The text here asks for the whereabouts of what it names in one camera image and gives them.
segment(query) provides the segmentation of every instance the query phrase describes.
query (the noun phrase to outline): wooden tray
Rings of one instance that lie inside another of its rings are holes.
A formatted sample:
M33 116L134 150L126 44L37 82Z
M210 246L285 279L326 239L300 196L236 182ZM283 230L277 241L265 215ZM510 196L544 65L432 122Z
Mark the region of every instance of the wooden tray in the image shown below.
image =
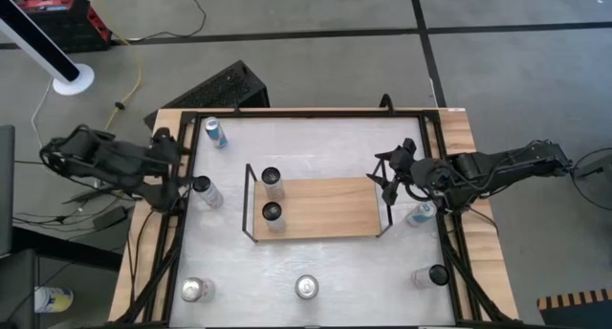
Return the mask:
M367 177L283 180L285 198L277 203L287 228L268 230L261 210L270 200L261 181L255 183L253 236L257 240L375 236L381 219L375 184Z

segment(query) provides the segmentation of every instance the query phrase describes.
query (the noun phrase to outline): black metal frame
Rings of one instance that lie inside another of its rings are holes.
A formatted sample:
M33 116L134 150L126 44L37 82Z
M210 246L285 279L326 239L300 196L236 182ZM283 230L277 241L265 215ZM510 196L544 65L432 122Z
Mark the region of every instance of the black metal frame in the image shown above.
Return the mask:
M193 173L193 169L194 169L194 163L195 163L195 158L194 155L197 151L198 148L198 141L199 141L199 136L200 136L200 131L202 128L202 121L210 116L214 116L215 118L218 119L224 119L224 118L229 118L229 119L249 119L249 118L414 118L418 120L419 123L419 128L421 131L421 140L423 142L423 147L424 147L424 151L425 151L425 155L430 157L431 156L431 145L429 143L429 135L428 135L428 131L427 131L427 122L429 121L430 123L432 123L433 127L434 127L434 132L435 134L435 138L436 138L436 142L438 146L444 146L444 140L440 140L442 138L442 126L440 123L440 116L438 114L437 110L396 110L393 106L393 102L391 101L391 98L389 97L389 95L385 94L382 97L381 103L380 103L380 108L386 108L386 110L381 110L381 109L372 109L372 110L329 110L329 111L309 111L309 110L305 110L305 111L293 111L291 109L287 109L286 111L278 111L278 110L274 110L274 111L270 111L270 110L240 110L240 109L234 109L234 110L228 110L228 111L212 111L212 112L205 112L205 111L199 111L199 112L184 112L182 117L181 117L181 127L179 130L179 139L178 142L184 144L185 143L185 135L186 135L186 130L187 130L187 126L190 123L193 123L193 133L192 133L192 141L191 141L191 145L190 145L190 149L191 151L193 151L193 154L191 156L189 156L189 162L187 165L187 171L186 171L186 175L187 176L191 176ZM442 152L445 152L444 155L446 155L446 150L442 150L441 151L441 156L443 155ZM381 167L380 163L377 165L376 169L375 169L375 173L378 171L378 168ZM251 176L253 177L253 179L256 181L257 178L252 170L252 167L250 164L246 165L246 170L245 170L245 203L243 205L243 225L242 225L242 231L253 241L253 242L257 242L256 239L254 239L254 237L252 237L252 235L250 235L247 230L246 230L246 217L245 215L247 214L247 200L248 200L248 182L249 182L249 175L251 174ZM383 177L386 178L386 170L384 168L384 164L382 165L382 175ZM391 212L391 208L389 206L387 206L387 216L389 218L389 226L387 226L380 235L382 235L383 233L385 233L392 225L392 212ZM185 218L184 217L180 217L179 218L179 223L177 224L177 234L179 234L181 237L183 236L183 232L185 229ZM158 242L158 248L162 247L164 244L161 244ZM164 312L162 315L162 320L163 321L169 321L170 318L170 311L172 309L172 300L174 297L174 290L175 290L175 286L176 286L176 281L177 281L177 270L178 270L178 265L180 263L180 256L176 258L176 260L173 262L172 266L170 267L170 274L168 276L168 283L166 285L166 297L165 297L165 304L164 304ZM445 258L444 263L447 267L447 269L452 270L452 264L450 263L450 261ZM453 315L455 318L455 322L458 322L459 320L461 320L461 308L460 308L460 304L459 304L459 296L458 296L458 292L457 292L457 284L456 284L456 280L454 277L454 274L451 273L450 274L450 281L448 284L448 289L449 289L449 293L450 293L450 302L451 302L451 306L452 306L452 311L453 311Z
M185 136L186 136L186 128L188 126L189 122L185 122L183 120L181 120L181 124L180 124L180 128L179 128L179 134L177 137L177 142L181 145L181 146L185 146ZM181 163L181 158L182 156L178 156L176 161L174 161L173 163L173 167L172 167L172 171L171 171L171 179L176 180L178 178L179 175L179 165ZM162 260L164 258L164 250L165 250L165 243L167 240L167 234L168 234L168 229L170 227L170 216L169 215L164 215L162 217L162 223L160 224L160 233L158 235L158 239L157 239L157 243L156 243L156 247L155 247L155 254L153 256L153 265L151 266L151 276L153 276L153 274L157 271L157 269L160 267L160 264L162 263ZM176 267L174 265L172 265L170 267L170 273L172 274L172 270L174 269L178 269L178 264L176 265ZM157 293L154 293L153 296L151 296L151 298L146 302L146 304L144 305L144 312L142 313L142 320L143 321L150 321L153 318L153 308L155 307L155 296Z
M255 237L253 237L247 230L247 216L249 215L249 175L251 175L253 180L257 182L257 177L255 177L255 173L252 171L251 165L247 164L245 170L245 200L242 207L242 232L244 232L253 243L257 243L259 240L255 239Z
M393 104L389 105L389 111L393 111ZM376 176L376 173L379 171L379 169L381 170L382 173L382 177L385 178L386 180L386 168L384 167L384 161L383 160L379 160L379 163L376 164L376 167L374 168L374 172L372 172L372 175ZM389 224L386 226L386 228L381 230L381 233L376 235L376 238L380 238L381 236L383 236L383 234L385 232L387 232L387 230L391 229L391 227L393 226L393 212L391 211L391 206L387 205L386 206L386 218L387 221L389 222Z
M285 111L260 111L260 110L248 110L246 112L240 111L239 109L235 109L234 111L223 111L223 112L185 112L181 117L181 126L179 131L179 143L185 145L185 137L187 126L193 123L193 133L191 138L191 151L197 150L197 145L199 141L202 120L209 117L215 116L217 118L415 118L419 121L419 126L421 128L421 137L423 141L424 151L426 157L432 157L431 146L429 142L429 135L427 132L427 122L431 123L434 128L434 137L435 141L439 148L440 157L444 158L446 154L446 148L444 143L444 137L442 132L442 126L440 123L440 116L437 110L400 110L396 111L393 108L393 103L391 102L388 96L382 98L381 107L385 107L386 110L329 110L329 111L292 111L291 109L287 109ZM189 177L193 173L195 164L195 158L192 155L188 159L186 176ZM256 180L254 172L252 172L252 168L250 165L247 165L246 178L248 181L249 173L252 175L253 179ZM188 196L185 198L186 204L188 204ZM493 329L493 328L560 328L556 326L538 326L538 325L529 325L524 324L519 320L511 319L506 317L503 313L499 311L499 309L495 306L495 304L488 298L484 290L478 285L478 282L475 280L470 270L470 260L467 254L467 248L465 248L463 253L457 252L452 243L450 241L449 234L447 231L447 225L445 222L444 213L438 213L436 215L436 221L438 224L438 232L440 238L440 244L443 251L444 264L450 271L457 271L465 280L466 288L469 293L474 298L474 301L470 301L470 309L472 311L472 315L476 314L474 311L478 309L479 304L482 305L483 309L487 312L490 318L493 321L482 321L482 320L472 320L472 319L463 319L461 314L460 307L460 299L457 291L457 283L455 278L455 273L450 273L450 280L448 283L448 291L450 294L450 302L452 307L453 316L455 319L454 327L469 327L472 329L482 328L482 329ZM460 216L458 213L451 214L451 221L455 229L452 234L455 236L457 240L459 250L462 251L462 245L465 246L465 236L463 234L462 222L460 220ZM185 222L186 216L180 215L178 217L178 224L175 231L175 238L172 242L172 245L169 251L164 255L162 261L159 262L159 268L156 270L155 274L151 276L151 280L147 282L145 288L142 290L141 294L135 300L133 306L135 308L141 309L144 305L147 305L149 302L152 304L155 293L158 291L158 284L165 272L169 269L168 281L166 284L166 294L165 294L165 302L164 302L164 311L162 313L161 321L146 321L144 323L130 323L133 322L138 316L137 311L131 311L123 315L118 321L113 324L113 327L142 327L142 328L159 328L159 327L168 327L170 311L172 309L172 301L174 299L174 292L177 281L177 271L180 263L180 253L183 242L183 234L185 232ZM167 237L167 234L161 234L159 237L160 241L163 241ZM164 244L162 242L158 242L158 248L163 248ZM378 326L368 326L367 328L377 328ZM416 328L416 326L391 326L393 328Z
M393 104L391 104L389 111L392 111L392 110L393 110ZM383 160L380 160L379 163L376 164L376 167L374 168L374 172L372 172L372 175L376 175L379 169L382 170L382 176L386 180L386 170L384 167ZM255 173L252 170L251 165L247 164L247 166L245 167L245 199L244 199L244 204L242 207L242 232L244 232L251 239L253 243L257 243L259 242L259 240L255 239L255 237L253 237L253 235L247 230L247 217L249 216L249 184L251 183L249 182L250 180L249 175L251 175L252 179L255 182L257 182L257 177L255 177ZM391 206L389 205L386 206L386 215L387 215L387 220L389 224L383 230L381 230L381 233L376 235L377 238L380 238L387 230L389 230L393 226L393 212L391 211Z

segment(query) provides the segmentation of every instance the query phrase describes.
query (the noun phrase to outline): silver can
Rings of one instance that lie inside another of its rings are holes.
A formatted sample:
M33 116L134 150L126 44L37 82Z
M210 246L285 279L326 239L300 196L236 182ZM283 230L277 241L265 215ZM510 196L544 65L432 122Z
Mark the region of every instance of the silver can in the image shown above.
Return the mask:
M268 225L269 230L274 232L285 230L287 224L285 223L285 218L283 218L282 213L282 208L276 202L269 202L264 205L261 214L264 216L264 219L266 219L266 225Z
M188 277L183 281L181 298L187 302L209 301L214 297L214 283L208 278Z
M448 271L444 266L433 265L412 272L412 282L417 288L430 288L448 284Z
M295 293L302 299L312 299L318 293L318 281L312 275L303 275L295 282Z
M204 121L204 128L207 130L208 136L214 143L216 148L223 148L228 144L228 138L221 128L221 123L214 117L207 118Z
M223 205L223 195L210 178L206 176L196 177L193 181L193 190L212 208L220 208Z
M279 201L285 198L283 180L280 178L280 171L277 168L266 167L264 172L261 173L261 180L264 182L269 200Z
M433 218L436 215L438 209L432 201L419 203L413 208L408 215L405 217L405 221L412 227L418 227L427 220Z

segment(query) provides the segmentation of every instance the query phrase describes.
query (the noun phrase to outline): black crate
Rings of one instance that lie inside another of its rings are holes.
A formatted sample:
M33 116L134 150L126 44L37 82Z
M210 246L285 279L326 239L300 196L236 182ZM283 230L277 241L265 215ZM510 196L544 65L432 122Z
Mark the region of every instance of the black crate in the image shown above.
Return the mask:
M112 32L88 0L15 0L64 53L105 51Z
M270 108L266 85L242 60L180 95L163 108ZM144 123L153 130L157 110Z

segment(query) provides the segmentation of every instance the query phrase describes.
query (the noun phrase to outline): small container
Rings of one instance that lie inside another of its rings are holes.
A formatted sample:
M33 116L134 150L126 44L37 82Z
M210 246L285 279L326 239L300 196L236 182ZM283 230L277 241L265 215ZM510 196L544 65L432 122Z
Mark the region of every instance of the small container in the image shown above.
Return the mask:
M405 217L405 221L411 227L418 227L427 220L433 218L436 215L438 209L432 201L419 203L413 208L408 215Z
M57 287L38 287L34 289L34 312L37 314L60 313L73 304L72 291Z
M266 219L266 225L268 225L269 230L281 232L287 227L285 219L282 217L283 210L276 202L269 202L264 205L261 212L264 219Z
M209 117L204 121L204 128L216 148L223 148L228 144L228 138L221 128L221 123L214 117Z
M198 176L193 181L193 190L212 208L220 208L223 205L223 195L210 178Z
M444 266L433 265L412 272L411 279L420 289L445 286L448 284L448 271Z
M210 279L200 279L188 277L183 281L181 298L186 302L196 302L198 300L209 301L214 297L214 283Z
M280 178L280 171L277 168L267 167L261 173L261 180L264 182L264 188L269 200L279 201L285 198L283 180Z
M295 293L302 299L312 299L318 293L318 281L312 275L303 275L295 282Z

